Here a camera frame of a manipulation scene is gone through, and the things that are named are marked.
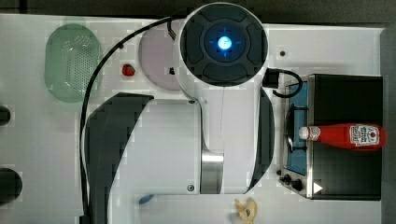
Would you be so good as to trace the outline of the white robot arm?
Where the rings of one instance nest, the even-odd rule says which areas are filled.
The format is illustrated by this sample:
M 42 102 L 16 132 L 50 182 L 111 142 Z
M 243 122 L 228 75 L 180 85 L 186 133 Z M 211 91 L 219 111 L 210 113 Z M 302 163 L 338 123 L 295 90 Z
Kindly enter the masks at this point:
M 195 9 L 174 41 L 181 95 L 120 92 L 83 122 L 89 193 L 80 224 L 142 224 L 156 195 L 244 194 L 268 169 L 275 121 L 265 30 L 247 9 Z

